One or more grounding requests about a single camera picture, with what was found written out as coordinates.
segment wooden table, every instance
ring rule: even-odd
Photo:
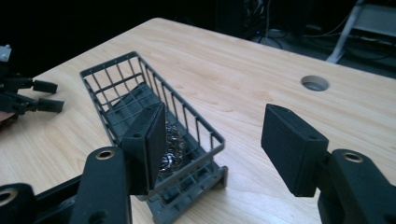
[[[177,223],[319,223],[315,198],[294,198],[261,148],[266,104],[291,109],[330,140],[370,157],[396,185],[396,80],[162,19],[147,21],[36,79],[55,82],[60,114],[27,113],[0,132],[0,186],[35,193],[80,175],[87,155],[110,146],[79,72],[136,50],[226,139],[216,156],[228,187],[210,190]],[[310,91],[305,76],[327,79]],[[134,223],[151,223],[133,198]]]

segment metal basket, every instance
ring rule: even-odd
[[[118,146],[137,115],[148,105],[163,102],[166,120],[177,128],[185,148],[182,164],[169,176],[158,176],[146,201],[155,223],[172,223],[199,196],[219,183],[226,185],[227,167],[218,167],[215,154],[224,139],[136,52],[80,73],[113,146]]]

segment table hole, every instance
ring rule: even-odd
[[[311,91],[326,91],[329,89],[329,82],[318,76],[306,76],[301,79],[301,84]]]

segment dark background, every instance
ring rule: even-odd
[[[247,18],[254,4],[243,0],[10,2],[0,3],[0,46],[12,47],[9,62],[0,66],[24,77],[35,77],[152,18],[243,38],[264,29],[266,20],[265,13]],[[304,33],[307,23],[326,32],[344,19],[353,4],[353,0],[272,0],[269,19],[296,36]]]

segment screw hole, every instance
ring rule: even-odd
[[[90,224],[102,224],[105,223],[106,218],[107,218],[106,211],[98,211],[90,216],[89,222]]]
[[[363,158],[360,157],[359,155],[354,154],[354,153],[346,152],[346,153],[344,153],[344,157],[348,161],[363,162]]]
[[[114,152],[114,150],[104,150],[104,151],[99,152],[96,155],[96,159],[101,160],[101,161],[108,160],[108,159],[112,158],[115,154],[116,154],[116,152]]]
[[[6,205],[14,200],[18,195],[16,189],[4,189],[0,191],[0,206]]]

